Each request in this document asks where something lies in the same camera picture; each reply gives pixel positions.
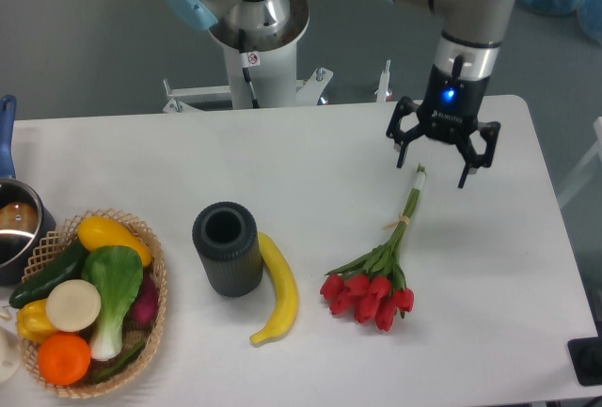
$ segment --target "blue light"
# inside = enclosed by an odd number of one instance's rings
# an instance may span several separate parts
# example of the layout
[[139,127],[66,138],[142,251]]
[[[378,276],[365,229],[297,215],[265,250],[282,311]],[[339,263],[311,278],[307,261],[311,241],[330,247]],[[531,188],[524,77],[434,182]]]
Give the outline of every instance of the blue light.
[[453,97],[455,97],[455,90],[453,89],[453,87],[443,91],[443,100],[445,100],[446,102],[451,102],[453,100]]

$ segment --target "white table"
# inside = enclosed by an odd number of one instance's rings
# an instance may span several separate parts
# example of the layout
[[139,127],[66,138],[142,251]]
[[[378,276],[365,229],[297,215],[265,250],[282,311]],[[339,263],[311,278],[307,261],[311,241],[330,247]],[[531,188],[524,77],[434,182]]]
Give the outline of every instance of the white table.
[[[502,123],[490,169],[456,188],[452,147],[413,143],[405,167],[385,129],[393,103],[200,114],[30,120],[16,124],[17,177],[57,221],[122,209],[164,246],[167,324],[131,384],[86,405],[476,406],[585,398],[566,342],[595,335],[527,105],[486,98]],[[334,319],[319,296],[328,270],[388,237],[418,163],[426,189],[402,265],[415,310],[388,334]],[[248,337],[269,317],[269,278],[247,296],[210,287],[191,241],[197,214],[245,205],[296,275],[301,307],[287,337]],[[0,302],[10,290],[0,289]],[[20,370],[3,406],[73,405]]]

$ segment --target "bok choy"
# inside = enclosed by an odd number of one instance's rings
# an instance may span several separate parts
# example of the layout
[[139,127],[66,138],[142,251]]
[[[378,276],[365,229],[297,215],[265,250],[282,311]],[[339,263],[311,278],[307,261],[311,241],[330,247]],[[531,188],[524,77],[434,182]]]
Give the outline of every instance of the bok choy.
[[142,262],[122,245],[101,247],[86,260],[82,278],[101,294],[101,312],[89,346],[94,360],[106,361],[121,352],[123,319],[142,283]]

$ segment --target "yellow squash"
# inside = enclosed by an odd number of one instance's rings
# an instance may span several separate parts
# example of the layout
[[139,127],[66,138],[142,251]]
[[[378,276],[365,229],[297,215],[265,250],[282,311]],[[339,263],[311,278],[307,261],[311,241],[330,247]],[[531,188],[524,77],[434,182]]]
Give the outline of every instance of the yellow squash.
[[17,332],[21,337],[38,344],[58,333],[46,316],[46,299],[30,302],[17,312]]
[[299,292],[289,263],[269,236],[259,233],[259,242],[261,256],[274,281],[276,307],[265,326],[251,336],[251,343],[256,346],[286,334],[293,326],[299,309]]
[[77,235],[79,241],[89,252],[106,245],[124,245],[131,247],[138,253],[143,267],[146,268],[152,262],[152,254],[149,248],[125,226],[109,217],[87,217],[79,225]]

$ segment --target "tulip bouquet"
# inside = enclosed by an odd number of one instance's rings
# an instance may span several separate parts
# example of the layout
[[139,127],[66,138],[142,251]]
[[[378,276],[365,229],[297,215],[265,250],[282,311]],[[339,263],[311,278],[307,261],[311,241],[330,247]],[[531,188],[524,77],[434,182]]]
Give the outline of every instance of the tulip bouquet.
[[414,292],[405,284],[404,271],[399,264],[399,248],[405,230],[420,196],[426,178],[424,166],[419,165],[416,181],[405,203],[391,237],[361,257],[326,273],[328,278],[320,294],[330,303],[333,315],[355,309],[359,323],[375,320],[380,330],[388,331],[399,310],[403,318],[412,311]]

